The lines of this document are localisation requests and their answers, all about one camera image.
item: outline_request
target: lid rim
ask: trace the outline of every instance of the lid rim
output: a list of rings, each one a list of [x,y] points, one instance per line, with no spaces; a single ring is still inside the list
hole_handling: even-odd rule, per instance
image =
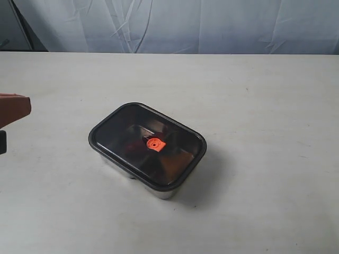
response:
[[[185,168],[185,170],[181,173],[180,177],[177,178],[175,181],[173,181],[172,183],[168,184],[168,185],[161,185],[161,184],[157,184],[155,182],[153,182],[152,180],[150,180],[148,177],[144,176],[142,173],[139,173],[138,171],[135,171],[135,169],[133,169],[132,167],[130,167],[129,165],[124,165],[125,163],[123,161],[120,161],[120,159],[114,155],[113,157],[111,157],[110,155],[108,155],[107,153],[105,153],[96,143],[95,140],[95,133],[98,130],[98,128],[103,125],[108,119],[110,119],[113,115],[115,115],[117,112],[119,112],[121,109],[123,109],[126,106],[129,105],[138,105],[141,106],[149,111],[151,111],[152,113],[155,113],[159,116],[161,116],[162,118],[172,122],[173,124],[189,131],[190,133],[194,134],[200,141],[201,141],[201,150],[199,151],[199,153],[193,158],[193,160],[189,163],[189,165]],[[155,109],[143,104],[143,103],[138,103],[138,102],[131,102],[131,103],[126,103],[123,104],[122,106],[120,106],[119,108],[117,108],[115,111],[113,111],[109,116],[107,116],[104,120],[102,120],[99,124],[97,124],[89,133],[88,135],[88,142],[90,144],[90,146],[97,151],[100,155],[104,156],[106,159],[109,159],[111,162],[113,162],[114,164],[116,164],[118,167],[120,167],[121,169],[123,169],[124,171],[128,172],[129,174],[133,175],[136,179],[140,180],[141,182],[143,182],[145,185],[147,185],[148,187],[150,187],[151,189],[158,191],[158,192],[168,192],[168,191],[172,191],[178,187],[181,186],[181,184],[187,179],[187,177],[189,176],[189,174],[193,171],[193,169],[196,167],[196,165],[199,163],[199,161],[201,160],[201,158],[204,156],[204,154],[206,153],[206,149],[207,149],[207,144],[206,144],[206,140],[205,138],[197,133],[196,131],[188,128],[187,126],[185,126],[182,123],[179,123],[178,121],[164,115],[163,113],[156,111]]]

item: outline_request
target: transparent lid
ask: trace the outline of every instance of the transparent lid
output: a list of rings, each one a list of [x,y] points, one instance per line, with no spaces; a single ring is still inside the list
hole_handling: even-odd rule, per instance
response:
[[[184,181],[179,179],[189,174],[206,150],[201,135],[139,103],[121,106],[98,124],[90,143],[123,169],[158,187]]]

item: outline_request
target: white table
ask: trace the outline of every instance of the white table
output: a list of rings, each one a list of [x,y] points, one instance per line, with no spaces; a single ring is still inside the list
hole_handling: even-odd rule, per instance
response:
[[[0,253],[339,253],[339,57],[0,53]],[[91,128],[143,102],[208,151],[170,201],[109,168]]]

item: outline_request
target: white fabric backdrop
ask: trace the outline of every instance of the white fabric backdrop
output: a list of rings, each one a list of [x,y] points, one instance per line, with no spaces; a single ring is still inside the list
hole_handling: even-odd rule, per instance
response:
[[[49,51],[336,53],[338,0],[14,0]]]

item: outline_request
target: container lid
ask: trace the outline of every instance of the container lid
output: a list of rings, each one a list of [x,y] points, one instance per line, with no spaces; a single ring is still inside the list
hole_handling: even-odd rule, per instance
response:
[[[179,187],[206,151],[200,134],[141,103],[122,105],[88,139],[101,155],[157,191]]]

